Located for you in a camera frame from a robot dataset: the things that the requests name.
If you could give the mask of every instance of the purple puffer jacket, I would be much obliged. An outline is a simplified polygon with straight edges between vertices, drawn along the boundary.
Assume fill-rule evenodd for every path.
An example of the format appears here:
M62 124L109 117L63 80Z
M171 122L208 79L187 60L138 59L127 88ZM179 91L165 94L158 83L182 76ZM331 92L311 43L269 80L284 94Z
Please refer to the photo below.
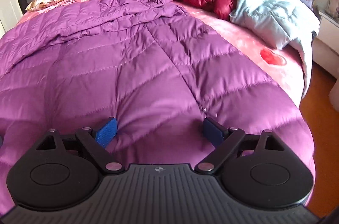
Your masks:
M107 146L129 163L191 163L213 150L202 121L273 129L311 169L313 140L272 78L172 0L90 0L17 26L0 42L0 214L6 176L49 128L116 116Z

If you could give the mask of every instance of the wooden floor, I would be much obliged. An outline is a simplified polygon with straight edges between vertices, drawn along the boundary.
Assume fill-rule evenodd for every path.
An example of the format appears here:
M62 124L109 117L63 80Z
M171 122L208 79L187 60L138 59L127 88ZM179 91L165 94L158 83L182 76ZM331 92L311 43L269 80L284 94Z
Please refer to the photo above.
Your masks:
M328 99L335 82L314 64L310 89L300 105L315 143L316 182L308 208L320 217L339 206L339 112Z

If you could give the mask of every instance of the red heart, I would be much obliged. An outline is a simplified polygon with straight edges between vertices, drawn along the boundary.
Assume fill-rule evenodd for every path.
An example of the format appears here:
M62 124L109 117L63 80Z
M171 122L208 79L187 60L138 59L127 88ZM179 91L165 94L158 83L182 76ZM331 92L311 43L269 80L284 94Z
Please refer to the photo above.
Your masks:
M268 48L264 48L260 51L260 55L263 60L265 60L268 64L272 65L286 65L287 61L285 60L284 57L275 54L272 50Z

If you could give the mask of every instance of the silver screw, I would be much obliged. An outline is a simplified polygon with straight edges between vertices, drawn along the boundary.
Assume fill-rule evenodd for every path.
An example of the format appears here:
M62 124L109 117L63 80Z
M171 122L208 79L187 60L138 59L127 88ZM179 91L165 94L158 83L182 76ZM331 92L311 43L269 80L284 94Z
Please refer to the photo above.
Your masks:
M117 171L117 170L122 169L122 165L120 163L110 162L110 163L106 164L106 169Z
M211 163L200 163L198 165L198 169L202 170L202 171L211 171L214 169L214 165Z

